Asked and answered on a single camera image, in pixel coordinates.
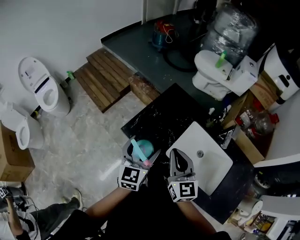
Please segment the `person's leg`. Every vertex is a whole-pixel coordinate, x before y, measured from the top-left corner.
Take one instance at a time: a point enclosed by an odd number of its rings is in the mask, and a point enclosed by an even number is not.
[[[41,239],[48,238],[50,233],[59,226],[59,224],[76,209],[82,205],[80,199],[81,195],[72,197],[71,201],[62,204],[53,204],[46,209],[31,213],[37,221],[40,229]]]
[[[75,210],[63,226],[51,237],[51,240],[85,239],[95,237],[101,226],[85,212]]]

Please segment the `jeans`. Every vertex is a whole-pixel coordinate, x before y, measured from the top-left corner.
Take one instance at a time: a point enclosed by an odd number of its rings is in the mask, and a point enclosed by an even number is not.
[[[32,212],[40,230],[41,239],[47,239],[59,224],[79,208],[77,198],[72,198],[69,203],[53,204],[46,209]]]

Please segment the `floor drain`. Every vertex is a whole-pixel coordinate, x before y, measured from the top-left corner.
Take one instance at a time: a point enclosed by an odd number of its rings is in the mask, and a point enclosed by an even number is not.
[[[202,150],[197,151],[197,156],[202,158],[204,156],[204,152]]]

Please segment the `marble floor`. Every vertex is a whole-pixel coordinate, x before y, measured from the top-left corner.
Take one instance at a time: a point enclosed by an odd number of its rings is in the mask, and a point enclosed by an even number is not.
[[[80,189],[85,207],[114,190],[121,147],[127,141],[120,128],[145,107],[130,92],[101,113],[77,80],[69,85],[71,112],[62,119],[42,112],[39,122],[45,143],[40,150],[30,149],[36,168],[26,186],[39,209],[60,203],[61,197],[70,197],[74,188]],[[239,228],[221,225],[197,208],[218,231],[227,231],[232,239],[241,235]]]

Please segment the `wooden crate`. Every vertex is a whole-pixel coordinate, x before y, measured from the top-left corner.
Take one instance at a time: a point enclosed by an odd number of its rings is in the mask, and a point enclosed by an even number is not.
[[[87,57],[88,63],[74,72],[78,82],[101,112],[130,92],[128,78],[133,72],[104,49]]]
[[[131,91],[148,105],[159,96],[159,92],[141,75],[134,74],[129,78]]]

